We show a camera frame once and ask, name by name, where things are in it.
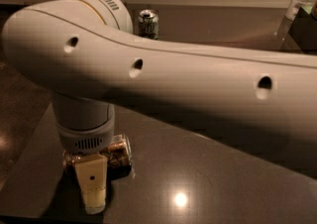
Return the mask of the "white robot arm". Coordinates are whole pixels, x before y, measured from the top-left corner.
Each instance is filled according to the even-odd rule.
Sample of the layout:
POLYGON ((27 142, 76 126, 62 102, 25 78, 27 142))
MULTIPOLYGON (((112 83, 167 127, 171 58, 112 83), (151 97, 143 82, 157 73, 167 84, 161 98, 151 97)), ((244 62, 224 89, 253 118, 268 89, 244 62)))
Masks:
POLYGON ((51 93, 85 209, 106 198, 105 149, 125 107, 308 176, 317 160, 317 58, 154 41, 120 0, 55 0, 14 13, 8 61, 51 93))

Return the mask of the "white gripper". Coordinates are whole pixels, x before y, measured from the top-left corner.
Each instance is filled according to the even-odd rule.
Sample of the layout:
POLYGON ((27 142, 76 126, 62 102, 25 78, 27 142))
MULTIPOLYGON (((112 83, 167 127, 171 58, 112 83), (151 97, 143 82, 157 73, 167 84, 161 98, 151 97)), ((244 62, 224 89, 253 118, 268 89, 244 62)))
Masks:
MULTIPOLYGON (((52 92, 51 101, 62 146, 72 154, 95 154, 108 147, 114 136, 114 105, 52 92)), ((106 206, 105 156, 81 157, 74 165, 85 212, 94 215, 106 206)))

